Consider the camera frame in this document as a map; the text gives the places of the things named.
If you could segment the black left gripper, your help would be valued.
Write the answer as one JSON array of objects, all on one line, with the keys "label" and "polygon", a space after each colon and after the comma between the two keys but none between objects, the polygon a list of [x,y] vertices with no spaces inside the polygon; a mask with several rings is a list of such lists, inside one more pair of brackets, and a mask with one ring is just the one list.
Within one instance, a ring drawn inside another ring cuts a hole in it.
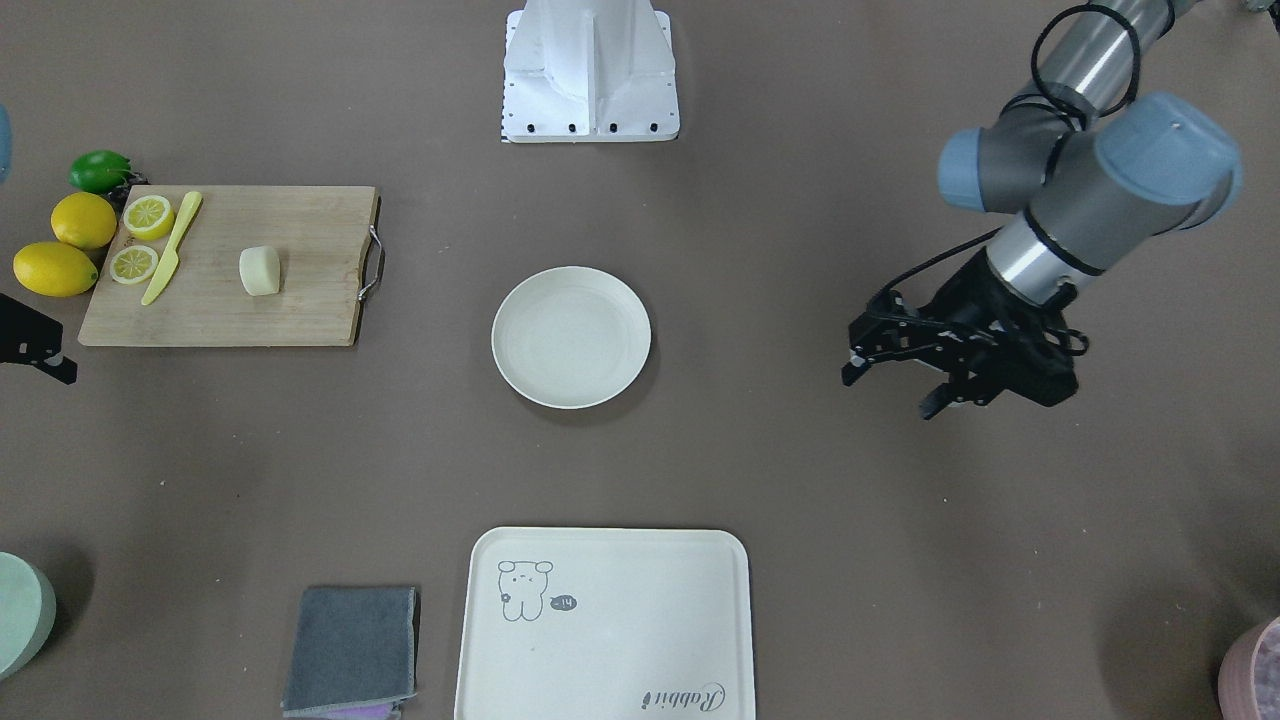
[{"label": "black left gripper", "polygon": [[849,360],[841,380],[849,387],[882,363],[918,361],[946,374],[920,401],[920,419],[945,409],[986,406],[1009,391],[1052,407],[1079,389],[1076,357],[1091,342],[1068,325],[1062,310],[1073,302],[1070,281],[1044,306],[1018,297],[975,251],[922,307],[914,307],[897,284],[959,255],[950,249],[901,273],[867,304],[867,318],[849,325]]}]

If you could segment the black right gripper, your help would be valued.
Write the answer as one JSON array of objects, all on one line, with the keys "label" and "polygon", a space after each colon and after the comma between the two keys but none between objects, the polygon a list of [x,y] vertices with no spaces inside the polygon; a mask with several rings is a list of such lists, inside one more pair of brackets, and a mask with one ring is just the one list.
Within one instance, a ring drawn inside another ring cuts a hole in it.
[{"label": "black right gripper", "polygon": [[73,384],[78,366],[61,352],[64,327],[60,322],[1,293],[1,363],[35,369]]}]

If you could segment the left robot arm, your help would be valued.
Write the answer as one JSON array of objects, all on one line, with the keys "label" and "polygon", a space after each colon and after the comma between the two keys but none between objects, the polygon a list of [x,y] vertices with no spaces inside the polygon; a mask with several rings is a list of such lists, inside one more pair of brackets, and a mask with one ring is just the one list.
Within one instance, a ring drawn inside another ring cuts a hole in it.
[{"label": "left robot arm", "polygon": [[1215,120],[1166,92],[1138,94],[1146,53],[1189,1],[1084,1],[1030,53],[1030,78],[993,124],[964,129],[937,165],[943,200],[1007,220],[961,245],[969,259],[929,302],[890,281],[849,327],[846,386],[884,363],[945,379],[931,419],[1010,392],[1052,407],[1078,391],[1091,346],[1065,319],[1082,291],[1147,240],[1219,217],[1240,191],[1242,155]]}]

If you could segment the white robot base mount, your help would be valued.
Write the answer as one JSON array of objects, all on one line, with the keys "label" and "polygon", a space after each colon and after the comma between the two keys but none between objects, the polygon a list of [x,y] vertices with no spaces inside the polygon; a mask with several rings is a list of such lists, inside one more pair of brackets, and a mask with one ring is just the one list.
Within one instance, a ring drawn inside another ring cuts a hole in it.
[{"label": "white robot base mount", "polygon": [[678,137],[672,23],[649,1],[527,1],[506,18],[500,140]]}]

